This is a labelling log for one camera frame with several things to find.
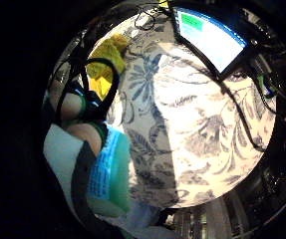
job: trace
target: strap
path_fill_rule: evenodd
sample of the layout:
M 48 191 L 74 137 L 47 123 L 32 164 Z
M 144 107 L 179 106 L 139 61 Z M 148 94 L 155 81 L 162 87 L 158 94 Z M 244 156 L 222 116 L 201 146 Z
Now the strap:
M 124 238 L 118 228 L 97 218 L 88 205 L 86 195 L 91 168 L 95 160 L 94 153 L 85 141 L 78 155 L 72 177 L 71 196 L 75 212 L 85 228 L 90 230 L 95 238 Z
M 118 89 L 118 85 L 120 82 L 120 75 L 117 71 L 117 69 L 115 68 L 114 64 L 105 58 L 91 58 L 88 59 L 85 63 L 82 63 L 80 59 L 75 59 L 72 58 L 70 59 L 70 61 L 75 61 L 77 64 L 79 64 L 79 66 L 75 66 L 75 69 L 73 70 L 73 72 L 70 74 L 68 82 L 65 84 L 65 87 L 63 89 L 62 95 L 59 99 L 58 105 L 57 105 L 57 109 L 56 109 L 56 124 L 61 125 L 61 110 L 62 110 L 62 105 L 63 105 L 63 101 L 65 98 L 66 93 L 68 92 L 68 85 L 71 83 L 73 77 L 75 76 L 75 71 L 81 70 L 79 73 L 82 76 L 82 81 L 83 81 L 83 85 L 84 85 L 84 91 L 85 91 L 85 97 L 87 99 L 87 101 L 91 100 L 91 93 L 89 91 L 89 81 L 88 81 L 88 77 L 87 77 L 87 73 L 86 73 L 86 66 L 91 64 L 91 63 L 102 63 L 107 65 L 108 67 L 110 67 L 112 69 L 113 72 L 113 80 L 112 80 L 112 85 L 111 88 L 108 92 L 108 94 L 106 95 L 106 97 L 104 98 L 104 100 L 97 106 L 97 107 L 92 107 L 90 106 L 84 113 L 83 113 L 83 118 L 82 120 L 105 120 L 106 116 L 107 116 L 107 112 L 115 98 L 115 95 L 117 93 L 117 89 Z

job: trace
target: floral fabric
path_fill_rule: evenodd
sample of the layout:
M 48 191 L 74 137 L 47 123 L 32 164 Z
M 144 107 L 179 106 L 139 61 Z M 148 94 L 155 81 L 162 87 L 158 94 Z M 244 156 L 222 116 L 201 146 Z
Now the floral fabric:
M 108 121 L 131 139 L 132 198 L 158 207 L 194 206 L 231 190 L 263 153 L 250 142 L 236 103 L 202 62 L 175 42 L 170 19 L 154 16 L 150 31 L 138 30 L 133 16 L 105 37 L 130 38 Z M 137 24 L 151 22 L 141 15 Z M 232 76 L 224 84 L 254 142 L 266 147 L 275 116 L 263 106 L 253 81 Z M 275 109 L 274 99 L 268 104 Z

